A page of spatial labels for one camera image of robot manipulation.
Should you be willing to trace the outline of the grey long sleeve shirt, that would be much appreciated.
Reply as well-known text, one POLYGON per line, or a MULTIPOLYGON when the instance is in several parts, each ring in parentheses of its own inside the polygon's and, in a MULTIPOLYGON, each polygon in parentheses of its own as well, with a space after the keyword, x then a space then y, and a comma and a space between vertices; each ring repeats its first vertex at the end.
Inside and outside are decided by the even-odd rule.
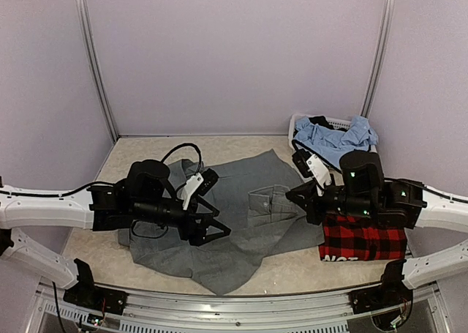
POLYGON ((134 263, 223 295, 248 282, 265 257, 323 243, 322 228, 287 200, 286 192, 303 180, 274 150, 212 168, 219 180, 204 198, 230 235, 193 247, 174 228, 158 238, 155 225, 139 222, 133 232, 118 232, 134 263))

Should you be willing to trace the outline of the red black plaid shirt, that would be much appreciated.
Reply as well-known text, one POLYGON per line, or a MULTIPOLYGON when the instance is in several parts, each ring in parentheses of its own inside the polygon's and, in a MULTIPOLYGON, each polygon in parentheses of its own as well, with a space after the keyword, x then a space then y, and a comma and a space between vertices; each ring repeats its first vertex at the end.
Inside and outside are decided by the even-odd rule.
POLYGON ((404 229, 381 227, 360 217, 328 216, 322 229, 319 254, 325 262, 398 260, 407 250, 404 229))

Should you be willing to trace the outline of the white plastic laundry basket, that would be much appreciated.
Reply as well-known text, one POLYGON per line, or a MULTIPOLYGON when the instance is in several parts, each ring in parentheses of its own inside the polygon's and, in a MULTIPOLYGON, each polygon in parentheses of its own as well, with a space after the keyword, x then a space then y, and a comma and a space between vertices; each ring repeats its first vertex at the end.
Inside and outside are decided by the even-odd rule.
POLYGON ((343 121, 324 117, 332 126, 328 129, 322 121, 310 122, 311 117, 305 114, 292 116, 288 141, 293 151, 305 149, 331 161, 332 165, 338 165, 339 159, 353 150, 377 151, 373 146, 377 144, 378 136, 365 118, 355 116, 352 121, 343 121))

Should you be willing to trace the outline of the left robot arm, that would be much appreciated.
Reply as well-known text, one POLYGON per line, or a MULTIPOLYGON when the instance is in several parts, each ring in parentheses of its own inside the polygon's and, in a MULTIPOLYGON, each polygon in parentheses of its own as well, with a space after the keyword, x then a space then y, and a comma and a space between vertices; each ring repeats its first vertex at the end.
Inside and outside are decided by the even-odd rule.
POLYGON ((170 169, 163 162, 144 160, 131 165, 127 177, 113 184, 92 182, 65 192, 22 191, 1 186, 1 259, 46 277, 74 293, 87 307, 102 301, 90 266, 70 260, 30 239, 27 226, 61 226, 85 230, 131 229, 137 222, 163 229, 175 228, 180 240, 201 246, 230 235, 216 220, 219 212, 203 196, 217 182, 208 169, 197 172, 180 192, 169 181, 170 169))

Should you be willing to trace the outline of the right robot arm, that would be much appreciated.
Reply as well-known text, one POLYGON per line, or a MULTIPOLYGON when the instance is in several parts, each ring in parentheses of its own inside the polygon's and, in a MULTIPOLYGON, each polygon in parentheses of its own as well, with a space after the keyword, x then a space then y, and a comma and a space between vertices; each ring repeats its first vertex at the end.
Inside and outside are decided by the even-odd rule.
POLYGON ((298 149, 292 156, 308 182, 286 197, 320 225, 324 261, 386 260, 378 305, 388 307, 403 292, 467 270, 467 242, 419 258, 406 258, 406 229, 444 228, 467 232, 467 198, 407 179, 386 179, 378 153, 354 150, 339 160, 343 184, 337 185, 315 154, 298 149))

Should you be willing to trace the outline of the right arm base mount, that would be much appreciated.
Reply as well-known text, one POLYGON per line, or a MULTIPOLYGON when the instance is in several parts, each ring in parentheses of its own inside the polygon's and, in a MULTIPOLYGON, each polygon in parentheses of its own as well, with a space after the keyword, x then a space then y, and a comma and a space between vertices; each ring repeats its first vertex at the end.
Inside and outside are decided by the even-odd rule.
POLYGON ((407 261, 391 261, 385 266, 380 284, 349 292, 354 314, 367 313, 413 300, 413 292, 403 284, 403 265, 407 261))

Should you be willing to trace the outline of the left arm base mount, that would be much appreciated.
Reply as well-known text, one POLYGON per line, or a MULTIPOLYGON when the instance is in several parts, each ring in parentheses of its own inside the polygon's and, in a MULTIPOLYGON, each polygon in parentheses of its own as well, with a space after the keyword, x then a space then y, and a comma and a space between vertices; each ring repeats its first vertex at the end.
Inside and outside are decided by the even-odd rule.
POLYGON ((78 269, 78 282, 65 290, 64 301, 101 313, 122 315, 129 294, 96 285, 90 266, 77 258, 74 263, 78 269))

